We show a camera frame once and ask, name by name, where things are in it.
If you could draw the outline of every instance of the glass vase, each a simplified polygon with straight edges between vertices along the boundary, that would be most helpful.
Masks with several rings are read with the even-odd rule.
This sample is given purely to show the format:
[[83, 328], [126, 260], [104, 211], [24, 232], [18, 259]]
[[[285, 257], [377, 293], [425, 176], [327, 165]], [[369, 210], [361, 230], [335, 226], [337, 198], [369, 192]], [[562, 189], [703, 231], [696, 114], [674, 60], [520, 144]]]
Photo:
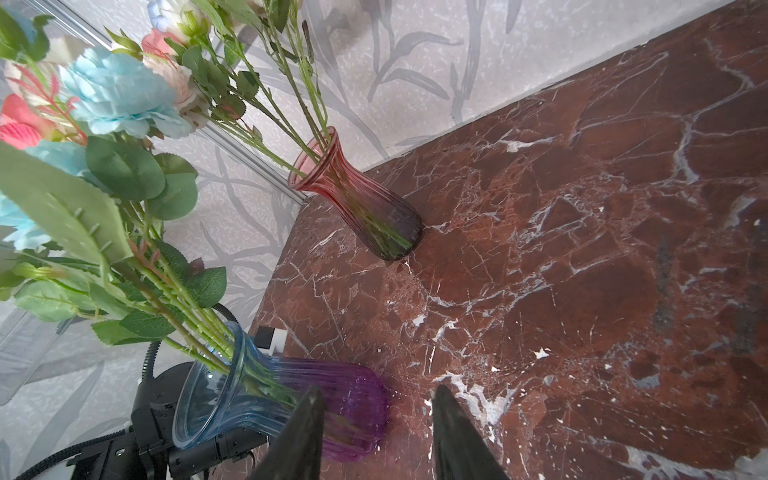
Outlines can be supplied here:
[[339, 135], [328, 127], [331, 141], [327, 148], [317, 139], [307, 144], [319, 160], [306, 152], [296, 159], [296, 172], [288, 176], [294, 190], [314, 192], [330, 200], [357, 237], [379, 258], [393, 261], [408, 255], [422, 237], [422, 218], [416, 210], [378, 182], [354, 168], [344, 158]]
[[364, 366], [314, 359], [265, 356], [233, 322], [229, 372], [195, 362], [174, 417], [174, 444], [192, 448], [235, 427], [277, 436], [310, 386], [325, 397], [323, 455], [354, 462], [370, 453], [384, 435], [384, 385]]

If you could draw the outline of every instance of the red glass vase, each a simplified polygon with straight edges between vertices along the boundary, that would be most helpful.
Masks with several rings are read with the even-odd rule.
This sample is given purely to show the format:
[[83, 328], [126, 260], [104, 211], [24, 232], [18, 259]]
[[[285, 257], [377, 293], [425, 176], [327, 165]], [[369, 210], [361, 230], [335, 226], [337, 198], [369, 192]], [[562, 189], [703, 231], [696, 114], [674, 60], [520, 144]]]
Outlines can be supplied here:
[[422, 218], [389, 188], [368, 178], [344, 158], [339, 135], [328, 127], [327, 148], [312, 139], [307, 146], [319, 161], [302, 152], [293, 165], [305, 174], [288, 176], [294, 190], [314, 192], [330, 200], [349, 228], [379, 258], [393, 261], [408, 255], [422, 238]]

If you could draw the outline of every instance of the floral wallpaper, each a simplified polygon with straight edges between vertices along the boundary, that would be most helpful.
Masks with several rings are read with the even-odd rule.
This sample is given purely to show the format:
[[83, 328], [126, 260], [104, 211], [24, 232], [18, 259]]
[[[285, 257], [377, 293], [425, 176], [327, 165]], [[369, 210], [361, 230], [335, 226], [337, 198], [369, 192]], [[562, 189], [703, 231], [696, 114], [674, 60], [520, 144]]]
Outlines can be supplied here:
[[[0, 5], [28, 13], [40, 1]], [[99, 31], [122, 28], [139, 39], [150, 29], [144, 0], [47, 1]], [[302, 15], [331, 123], [347, 157], [365, 170], [726, 3], [305, 0]], [[288, 85], [266, 54], [259, 45], [248, 53], [278, 102], [289, 105], [289, 119], [302, 125]], [[297, 155], [260, 113], [247, 117], [276, 152]], [[227, 267], [224, 302], [249, 325], [299, 204], [210, 139], [158, 147], [185, 156], [200, 171], [198, 205], [189, 217], [169, 223], [169, 241], [188, 258]], [[30, 382], [0, 406], [0, 480], [67, 445], [120, 428], [131, 413], [143, 355], [141, 345], [102, 346], [87, 323], [71, 326]], [[180, 361], [185, 358], [161, 350], [157, 371]]]

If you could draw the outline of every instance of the brown marble table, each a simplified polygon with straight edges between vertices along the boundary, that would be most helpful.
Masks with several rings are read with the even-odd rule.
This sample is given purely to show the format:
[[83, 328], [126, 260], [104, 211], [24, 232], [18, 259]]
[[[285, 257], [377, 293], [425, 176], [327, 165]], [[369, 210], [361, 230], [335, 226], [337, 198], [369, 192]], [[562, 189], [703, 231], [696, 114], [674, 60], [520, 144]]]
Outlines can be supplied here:
[[311, 200], [254, 325], [390, 391], [380, 450], [323, 478], [431, 478], [441, 382], [515, 479], [750, 468], [767, 171], [768, 4], [741, 1], [370, 171], [423, 215], [404, 261]]

